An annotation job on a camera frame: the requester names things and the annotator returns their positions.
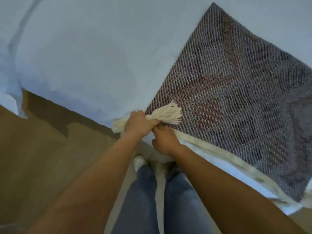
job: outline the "forearm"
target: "forearm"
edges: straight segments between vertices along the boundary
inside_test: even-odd
[[[135,133],[125,133],[69,184],[28,233],[102,234],[140,140]]]
[[[305,233],[273,203],[182,145],[171,156],[222,233]]]

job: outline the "left hand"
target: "left hand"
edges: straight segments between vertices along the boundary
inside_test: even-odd
[[[143,138],[146,136],[152,128],[159,124],[159,120],[147,120],[145,118],[145,113],[142,110],[133,111],[130,114],[126,125],[124,126],[124,132],[133,132]]]

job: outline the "hand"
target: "hand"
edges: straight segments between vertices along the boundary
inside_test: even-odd
[[[174,156],[175,151],[181,147],[174,130],[168,126],[156,126],[153,128],[155,139],[152,141],[153,147],[161,154]]]
[[[130,118],[124,126],[124,132],[133,132],[143,138],[148,133],[150,133],[151,129],[159,124],[159,122],[159,120],[147,120],[145,118],[145,113],[142,110],[139,110],[137,112],[133,111],[131,112]]]

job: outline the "white tassel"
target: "white tassel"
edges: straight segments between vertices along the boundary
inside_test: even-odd
[[[124,126],[126,125],[126,122],[128,121],[129,117],[130,116],[126,116],[118,120],[115,120],[113,123],[112,131],[114,133],[123,132]],[[178,125],[181,122],[181,117],[182,117],[181,108],[179,108],[178,105],[173,100],[166,106],[163,106],[153,111],[151,115],[145,116],[147,120],[157,119],[164,123],[174,125]]]

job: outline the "woven rug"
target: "woven rug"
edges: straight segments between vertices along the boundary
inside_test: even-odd
[[[172,128],[236,155],[300,202],[312,177],[312,70],[213,3],[148,108],[175,100]]]

